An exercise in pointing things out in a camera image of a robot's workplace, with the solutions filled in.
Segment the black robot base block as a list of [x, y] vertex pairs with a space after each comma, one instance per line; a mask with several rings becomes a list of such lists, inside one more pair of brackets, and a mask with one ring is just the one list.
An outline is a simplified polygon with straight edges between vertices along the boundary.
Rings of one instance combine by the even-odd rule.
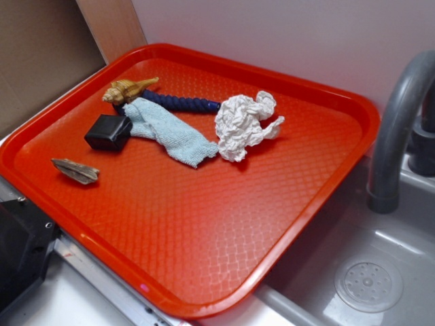
[[46, 278], [60, 229], [25, 197], [1, 203], [1, 315]]

